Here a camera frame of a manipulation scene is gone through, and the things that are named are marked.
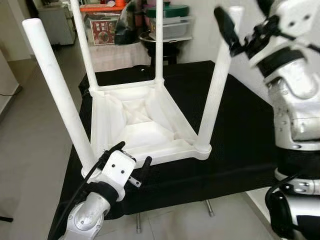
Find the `gray floor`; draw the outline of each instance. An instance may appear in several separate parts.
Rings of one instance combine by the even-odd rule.
[[[79,109],[78,84],[85,74],[79,45],[55,53]],[[23,87],[0,123],[0,216],[14,218],[0,222],[0,240],[47,238],[72,146],[38,66]],[[141,234],[129,215],[104,222],[97,239],[273,239],[240,194],[210,201],[213,218],[203,202],[166,207],[141,214]]]

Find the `green lid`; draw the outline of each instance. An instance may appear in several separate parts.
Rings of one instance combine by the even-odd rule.
[[[189,6],[187,5],[171,5],[169,1],[163,3],[163,17],[186,17],[189,14]],[[150,7],[146,11],[146,16],[156,18],[156,7]]]

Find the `tiled floor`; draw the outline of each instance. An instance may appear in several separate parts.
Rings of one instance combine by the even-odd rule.
[[[85,74],[79,45],[56,49],[76,106]],[[44,240],[59,201],[71,140],[38,66],[23,84],[0,123],[0,240]],[[271,240],[272,237],[239,194],[211,200],[215,217],[203,202],[106,221],[98,240]]]

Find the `table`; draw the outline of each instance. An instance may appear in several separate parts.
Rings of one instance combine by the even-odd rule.
[[[202,61],[163,69],[166,88],[196,133],[214,66],[212,61]],[[154,68],[142,65],[96,73],[100,86],[147,81],[154,75]],[[92,98],[88,87],[85,76],[79,85],[83,98],[79,115],[90,137]],[[226,81],[210,143],[212,152],[208,160],[188,158],[155,165],[141,189],[127,184],[124,200],[117,202],[105,219],[249,191],[274,182],[277,164],[272,107],[231,75]],[[72,147],[51,229],[83,179],[81,168]],[[83,201],[88,193],[89,189],[77,201]],[[57,237],[65,227],[63,224]]]

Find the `black tablecloth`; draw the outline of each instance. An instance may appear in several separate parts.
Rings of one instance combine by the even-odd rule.
[[[214,66],[212,61],[203,61],[169,65],[163,70],[166,88],[196,133]],[[154,75],[154,69],[146,66],[96,73],[100,86],[151,80]],[[83,97],[80,118],[90,137],[92,98],[88,87],[85,76],[79,86]],[[212,152],[208,160],[188,158],[152,166],[148,182],[140,190],[126,186],[124,200],[111,208],[107,218],[249,191],[270,186],[274,181],[276,147],[272,108],[231,75],[226,81],[210,143]],[[51,229],[83,179],[81,168],[72,147]],[[64,223],[57,237],[65,228]]]

